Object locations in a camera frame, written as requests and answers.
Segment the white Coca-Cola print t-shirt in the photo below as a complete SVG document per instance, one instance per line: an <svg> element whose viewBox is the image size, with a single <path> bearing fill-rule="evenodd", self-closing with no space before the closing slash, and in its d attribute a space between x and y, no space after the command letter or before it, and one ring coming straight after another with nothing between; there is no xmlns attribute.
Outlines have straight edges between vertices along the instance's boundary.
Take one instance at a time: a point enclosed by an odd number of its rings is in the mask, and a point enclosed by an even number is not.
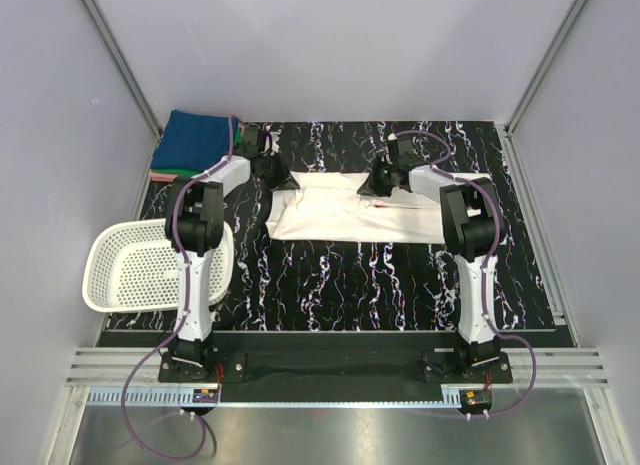
<svg viewBox="0 0 640 465"><path fill-rule="evenodd" d="M443 244L444 207L440 189L489 178L486 173L432 172L422 166L410 172L411 189L400 187L389 197L357 193L366 173L298 173L300 187L278 190L266 227L281 241Z"/></svg>

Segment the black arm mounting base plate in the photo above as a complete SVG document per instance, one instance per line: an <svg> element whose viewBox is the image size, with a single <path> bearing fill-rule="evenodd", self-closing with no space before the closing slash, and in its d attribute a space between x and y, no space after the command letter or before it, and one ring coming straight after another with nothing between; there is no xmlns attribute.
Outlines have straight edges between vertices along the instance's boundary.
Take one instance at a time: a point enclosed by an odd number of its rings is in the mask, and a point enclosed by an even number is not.
<svg viewBox="0 0 640 465"><path fill-rule="evenodd" d="M455 332L231 332L204 342L174 339L159 380L241 383L286 376L389 375L426 383L510 384L507 354L494 339L468 345Z"/></svg>

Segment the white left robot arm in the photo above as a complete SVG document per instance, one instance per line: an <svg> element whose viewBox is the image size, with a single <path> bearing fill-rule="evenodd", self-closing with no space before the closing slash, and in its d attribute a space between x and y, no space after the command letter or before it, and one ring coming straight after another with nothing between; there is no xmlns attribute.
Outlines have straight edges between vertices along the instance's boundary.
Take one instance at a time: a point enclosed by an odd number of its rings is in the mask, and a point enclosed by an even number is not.
<svg viewBox="0 0 640 465"><path fill-rule="evenodd" d="M165 235L181 269L179 313L174 331L161 344L167 349L161 359L161 382L206 381L221 370L215 363L209 277L214 253L227 236L224 198L251 177L271 191L299 188L278 152L254 158L226 156L195 177L178 177L172 183Z"/></svg>

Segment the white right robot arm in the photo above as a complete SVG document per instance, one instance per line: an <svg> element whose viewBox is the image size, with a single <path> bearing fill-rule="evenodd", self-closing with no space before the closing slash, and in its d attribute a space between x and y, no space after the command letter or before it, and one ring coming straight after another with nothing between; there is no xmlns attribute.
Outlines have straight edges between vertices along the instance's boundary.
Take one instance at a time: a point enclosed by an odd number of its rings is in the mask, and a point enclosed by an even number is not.
<svg viewBox="0 0 640 465"><path fill-rule="evenodd" d="M401 165L377 157L358 193L389 197L396 188L440 205L444 242L458 268L458 338L439 372L469 379L494 372L500 368L501 355L493 305L494 275L505 231L493 182L484 176L455 176L421 161Z"/></svg>

